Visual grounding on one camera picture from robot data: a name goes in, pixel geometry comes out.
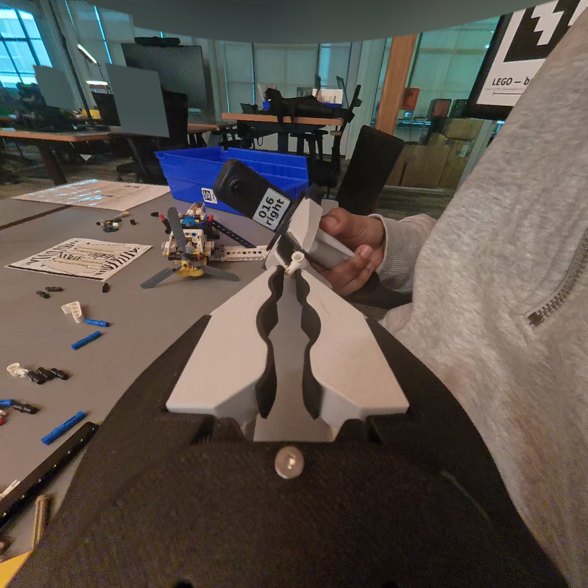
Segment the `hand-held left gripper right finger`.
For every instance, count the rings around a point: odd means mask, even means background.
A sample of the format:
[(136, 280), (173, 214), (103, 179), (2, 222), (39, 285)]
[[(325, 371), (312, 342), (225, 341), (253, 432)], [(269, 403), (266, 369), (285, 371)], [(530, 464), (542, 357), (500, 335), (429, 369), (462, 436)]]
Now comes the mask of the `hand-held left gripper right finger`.
[(383, 349), (390, 334), (307, 270), (295, 272), (295, 284), (307, 337), (302, 396), (308, 414), (328, 426), (332, 439), (349, 420), (405, 415), (409, 401)]

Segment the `blue plastic bin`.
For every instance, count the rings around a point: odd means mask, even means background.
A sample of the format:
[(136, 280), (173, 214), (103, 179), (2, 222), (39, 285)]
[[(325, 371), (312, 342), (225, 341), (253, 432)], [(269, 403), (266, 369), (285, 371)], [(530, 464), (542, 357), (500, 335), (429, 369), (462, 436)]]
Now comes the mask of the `blue plastic bin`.
[(237, 159), (270, 183), (297, 197), (308, 185), (307, 160), (303, 156), (220, 146), (156, 152), (173, 198), (177, 201), (205, 202), (207, 209), (240, 215), (213, 193), (221, 168)]

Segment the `black office chair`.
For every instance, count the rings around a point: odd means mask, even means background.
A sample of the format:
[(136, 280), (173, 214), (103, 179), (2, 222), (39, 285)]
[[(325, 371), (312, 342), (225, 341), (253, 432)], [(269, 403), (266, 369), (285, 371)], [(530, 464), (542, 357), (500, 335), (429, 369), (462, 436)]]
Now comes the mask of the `black office chair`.
[(339, 207), (354, 215), (375, 213), (379, 197), (404, 147), (402, 139), (362, 126), (337, 190)]

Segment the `standing desk with wooden top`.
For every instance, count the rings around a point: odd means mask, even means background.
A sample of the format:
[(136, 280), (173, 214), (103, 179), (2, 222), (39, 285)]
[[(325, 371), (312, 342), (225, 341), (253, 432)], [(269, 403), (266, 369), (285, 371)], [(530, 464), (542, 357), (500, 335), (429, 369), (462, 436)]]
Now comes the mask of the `standing desk with wooden top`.
[(341, 127), (346, 122), (341, 118), (324, 117), (295, 117), (284, 116), (282, 119), (275, 115), (263, 114), (234, 114), (223, 112), (223, 121), (230, 123), (246, 123), (249, 126), (259, 126), (266, 135), (277, 135), (277, 151), (289, 152), (289, 138), (292, 134), (302, 134), (326, 127)]

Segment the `pile of white yellow lego parts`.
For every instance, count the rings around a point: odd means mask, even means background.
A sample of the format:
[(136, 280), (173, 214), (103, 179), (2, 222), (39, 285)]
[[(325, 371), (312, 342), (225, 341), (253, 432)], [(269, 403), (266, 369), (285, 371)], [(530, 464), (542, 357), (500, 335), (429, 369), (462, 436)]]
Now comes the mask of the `pile of white yellow lego parts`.
[(1, 562), (1, 587), (6, 587), (11, 582), (13, 577), (18, 573), (31, 553), (32, 551), (28, 551)]

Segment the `zebra sticker sheet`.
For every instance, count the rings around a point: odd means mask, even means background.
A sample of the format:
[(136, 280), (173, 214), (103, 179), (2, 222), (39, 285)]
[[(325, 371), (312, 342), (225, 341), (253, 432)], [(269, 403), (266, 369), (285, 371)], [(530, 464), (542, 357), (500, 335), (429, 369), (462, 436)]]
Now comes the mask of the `zebra sticker sheet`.
[(150, 245), (135, 243), (71, 238), (23, 260), (9, 263), (5, 268), (107, 282), (151, 248)]

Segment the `tan lego axle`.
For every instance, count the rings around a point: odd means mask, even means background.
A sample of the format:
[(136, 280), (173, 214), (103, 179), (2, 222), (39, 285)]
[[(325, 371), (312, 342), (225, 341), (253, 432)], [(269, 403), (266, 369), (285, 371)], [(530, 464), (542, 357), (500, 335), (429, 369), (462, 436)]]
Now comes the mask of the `tan lego axle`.
[(42, 494), (35, 500), (32, 548), (36, 548), (39, 545), (42, 535), (47, 528), (51, 516), (53, 498), (52, 494)]

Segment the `white printed paper sheet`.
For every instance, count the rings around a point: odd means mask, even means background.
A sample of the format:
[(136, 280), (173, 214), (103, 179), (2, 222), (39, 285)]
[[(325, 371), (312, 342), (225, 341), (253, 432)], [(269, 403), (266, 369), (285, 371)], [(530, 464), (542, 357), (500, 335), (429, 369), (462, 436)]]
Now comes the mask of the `white printed paper sheet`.
[(170, 193), (168, 186), (89, 179), (31, 192), (14, 199), (124, 212)]

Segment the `person's right hand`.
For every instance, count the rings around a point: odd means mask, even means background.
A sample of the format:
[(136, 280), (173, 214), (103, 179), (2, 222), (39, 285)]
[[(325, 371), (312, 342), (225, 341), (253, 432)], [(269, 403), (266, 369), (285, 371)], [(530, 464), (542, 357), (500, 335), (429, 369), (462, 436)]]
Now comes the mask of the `person's right hand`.
[(355, 257), (327, 269), (311, 265), (332, 286), (335, 293), (348, 296), (361, 289), (381, 265), (385, 253), (385, 229), (376, 217), (353, 215), (334, 208), (320, 221), (320, 229), (355, 252)]

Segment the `black framed sign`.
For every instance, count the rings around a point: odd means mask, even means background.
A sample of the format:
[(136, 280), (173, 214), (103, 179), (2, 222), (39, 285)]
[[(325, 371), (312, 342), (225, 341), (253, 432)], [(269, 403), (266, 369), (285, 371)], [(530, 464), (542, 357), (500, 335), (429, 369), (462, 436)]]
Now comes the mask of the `black framed sign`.
[(586, 8), (587, 1), (549, 1), (502, 15), (463, 117), (505, 121), (548, 55)]

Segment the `black flat monitor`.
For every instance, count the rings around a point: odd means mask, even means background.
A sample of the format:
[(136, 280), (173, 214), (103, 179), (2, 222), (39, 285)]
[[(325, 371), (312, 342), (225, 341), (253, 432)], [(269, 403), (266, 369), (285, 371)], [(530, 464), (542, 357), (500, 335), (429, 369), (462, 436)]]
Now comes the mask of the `black flat monitor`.
[(200, 46), (182, 45), (179, 38), (137, 37), (121, 49), (128, 67), (156, 72), (165, 90), (186, 95), (189, 108), (209, 108)]

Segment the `lego helicopter model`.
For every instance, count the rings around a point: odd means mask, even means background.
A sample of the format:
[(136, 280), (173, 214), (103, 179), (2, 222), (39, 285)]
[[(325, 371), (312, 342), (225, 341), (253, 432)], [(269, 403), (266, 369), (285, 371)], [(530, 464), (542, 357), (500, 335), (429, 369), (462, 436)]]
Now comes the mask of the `lego helicopter model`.
[(172, 275), (239, 282), (239, 276), (217, 268), (214, 263), (262, 261), (269, 253), (268, 246), (254, 246), (216, 220), (206, 211), (204, 202), (195, 202), (184, 215), (171, 207), (167, 215), (153, 212), (151, 216), (158, 217), (165, 226), (167, 239), (162, 250), (173, 265), (144, 281), (144, 290), (158, 286)]

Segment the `black lego rotor blade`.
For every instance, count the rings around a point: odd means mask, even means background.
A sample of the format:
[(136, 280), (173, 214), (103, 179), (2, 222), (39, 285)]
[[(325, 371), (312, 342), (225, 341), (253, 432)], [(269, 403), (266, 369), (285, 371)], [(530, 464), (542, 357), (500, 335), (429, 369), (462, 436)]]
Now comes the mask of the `black lego rotor blade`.
[(40, 496), (49, 482), (59, 475), (86, 448), (98, 429), (99, 425), (96, 423), (85, 423), (28, 474), (24, 480), (10, 486), (10, 491), (1, 498), (1, 528), (16, 517), (24, 507)]

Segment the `loose small lego pieces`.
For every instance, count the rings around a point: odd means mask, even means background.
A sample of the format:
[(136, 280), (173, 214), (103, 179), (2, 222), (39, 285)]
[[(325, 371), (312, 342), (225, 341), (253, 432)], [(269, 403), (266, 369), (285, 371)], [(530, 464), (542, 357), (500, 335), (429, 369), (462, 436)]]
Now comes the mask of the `loose small lego pieces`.
[(18, 362), (9, 364), (5, 371), (8, 376), (1, 377), (1, 399), (13, 399), (14, 403), (10, 408), (1, 409), (1, 426), (7, 423), (12, 413), (34, 416), (41, 411), (40, 406), (18, 400), (12, 394), (12, 388), (6, 387), (8, 377), (14, 380), (27, 381), (38, 386), (47, 384), (53, 380), (67, 381), (70, 379), (70, 374), (67, 371), (55, 367), (46, 368), (40, 366), (37, 368), (27, 368)]

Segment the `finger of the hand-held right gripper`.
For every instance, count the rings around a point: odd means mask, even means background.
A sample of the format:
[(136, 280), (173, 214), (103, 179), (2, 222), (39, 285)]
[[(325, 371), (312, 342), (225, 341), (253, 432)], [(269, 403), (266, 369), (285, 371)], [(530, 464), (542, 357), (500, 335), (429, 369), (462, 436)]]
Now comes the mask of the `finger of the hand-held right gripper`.
[(300, 251), (297, 247), (288, 235), (276, 232), (270, 242), (270, 266), (287, 267), (290, 264), (291, 255), (295, 251)]

